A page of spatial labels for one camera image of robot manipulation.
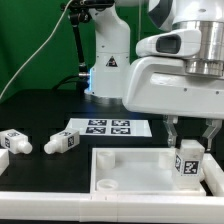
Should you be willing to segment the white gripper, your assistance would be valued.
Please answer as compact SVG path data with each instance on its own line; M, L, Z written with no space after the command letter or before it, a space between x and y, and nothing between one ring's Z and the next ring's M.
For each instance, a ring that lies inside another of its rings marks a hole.
M210 151L224 119L224 78L187 74L181 59L145 57L131 64L122 101L129 111L165 115L169 147L176 146L177 116L210 118L202 135Z

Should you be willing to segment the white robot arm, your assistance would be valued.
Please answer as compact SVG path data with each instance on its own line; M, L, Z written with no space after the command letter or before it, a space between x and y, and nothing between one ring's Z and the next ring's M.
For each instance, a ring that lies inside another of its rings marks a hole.
M174 147L180 116L204 118L208 145L224 121L224 0L143 0L162 32L140 40L129 61L130 28L113 7L91 15L96 62L85 97L161 114Z

